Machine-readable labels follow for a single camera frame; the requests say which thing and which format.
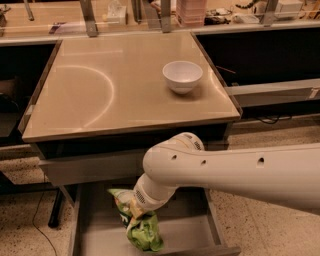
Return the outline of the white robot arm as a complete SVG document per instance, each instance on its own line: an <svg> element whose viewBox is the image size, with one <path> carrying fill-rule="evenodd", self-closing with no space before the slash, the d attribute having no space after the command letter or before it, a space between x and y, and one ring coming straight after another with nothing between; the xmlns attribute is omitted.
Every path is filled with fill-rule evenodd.
<svg viewBox="0 0 320 256"><path fill-rule="evenodd" d="M130 202L133 215L157 210L179 187L210 188L304 211L320 207L320 144L207 151L192 133L150 148Z"/></svg>

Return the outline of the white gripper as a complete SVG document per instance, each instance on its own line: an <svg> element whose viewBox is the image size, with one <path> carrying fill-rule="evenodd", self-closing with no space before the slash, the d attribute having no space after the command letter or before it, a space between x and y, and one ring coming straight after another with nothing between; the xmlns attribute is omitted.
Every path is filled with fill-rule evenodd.
<svg viewBox="0 0 320 256"><path fill-rule="evenodd" d="M138 219L144 212L157 210L165 205L175 191L176 187L157 183L143 174L134 186L136 200L130 200L130 211L134 218Z"/></svg>

